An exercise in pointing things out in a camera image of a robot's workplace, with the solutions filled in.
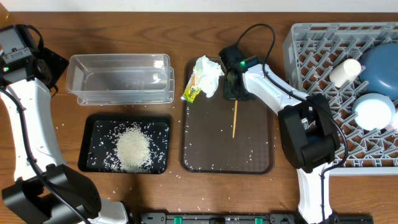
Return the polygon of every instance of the gray plastic crate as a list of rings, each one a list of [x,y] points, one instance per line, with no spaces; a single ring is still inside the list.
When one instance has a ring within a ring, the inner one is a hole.
[[[334,119],[342,125],[349,146],[345,166],[331,175],[397,175],[398,134],[365,131],[354,122],[351,107],[366,93],[358,78],[340,89],[329,80],[333,67],[347,58],[359,59],[380,44],[398,43],[398,22],[294,24],[283,43],[286,80],[308,94],[329,99]],[[344,147],[336,151],[337,163]]]

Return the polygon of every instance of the wooden tabletop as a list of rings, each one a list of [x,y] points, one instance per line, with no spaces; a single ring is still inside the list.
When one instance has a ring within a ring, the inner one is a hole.
[[[269,59],[276,74],[284,76],[282,42],[291,26],[299,22],[398,21],[398,14],[327,13],[16,13],[8,24],[32,24],[42,33],[45,46],[65,58],[76,54],[165,53],[175,70],[175,100],[169,105],[80,106],[76,96],[65,91],[52,100],[52,119],[58,143],[68,165],[77,161],[86,118],[96,112],[163,114],[171,116],[167,170],[161,175],[84,173],[99,193],[111,200],[124,200],[137,212],[169,213],[270,213],[294,211],[299,203],[296,170],[287,162],[274,122],[275,167],[268,175],[194,174],[178,163],[180,149],[184,69],[202,55],[218,52],[250,25],[268,23],[277,33]],[[244,54],[264,56],[272,40],[261,28],[250,31],[241,42]],[[14,183],[14,142],[8,113],[0,106],[0,189]],[[392,223],[398,209],[397,177],[332,177],[330,203],[337,213],[370,214],[376,223]],[[0,223],[22,223],[0,203]]]

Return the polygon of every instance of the white wall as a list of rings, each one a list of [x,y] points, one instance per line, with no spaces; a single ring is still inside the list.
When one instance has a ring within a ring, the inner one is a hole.
[[[397,0],[0,0],[12,11],[398,12]]]

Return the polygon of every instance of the wooden stick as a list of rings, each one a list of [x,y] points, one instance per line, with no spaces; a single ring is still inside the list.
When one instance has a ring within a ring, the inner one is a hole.
[[[236,126],[236,113],[238,112],[238,101],[235,100],[235,112],[234,112],[234,126],[232,131],[232,138],[235,138],[235,126]]]

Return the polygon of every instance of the crumpled white plastic wrapper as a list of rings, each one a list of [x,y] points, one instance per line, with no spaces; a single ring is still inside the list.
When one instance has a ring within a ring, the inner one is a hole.
[[[199,88],[207,98],[212,97],[218,88],[218,78],[224,75],[221,65],[203,56],[198,58],[194,72],[200,77]]]
[[[181,99],[193,103],[200,91],[212,97],[218,88],[218,78],[224,75],[221,65],[206,56],[198,58]]]

